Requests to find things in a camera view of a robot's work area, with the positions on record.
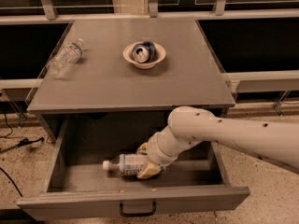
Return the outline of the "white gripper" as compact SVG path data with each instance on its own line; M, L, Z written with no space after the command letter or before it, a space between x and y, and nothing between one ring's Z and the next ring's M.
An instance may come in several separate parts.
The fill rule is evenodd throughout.
M167 167L178 158L178 140L171 133L156 133L148 143L143 143L137 154L148 156L147 161L138 172L139 179L149 179L161 172L161 167Z

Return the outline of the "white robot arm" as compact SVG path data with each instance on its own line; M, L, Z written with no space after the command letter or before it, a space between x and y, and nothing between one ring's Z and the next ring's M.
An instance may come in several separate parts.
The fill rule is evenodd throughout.
M293 173L299 171L298 123L218 118L205 109L180 106L169 114L167 126L137 150L147 156L137 177L159 174L180 153L204 141L262 158Z

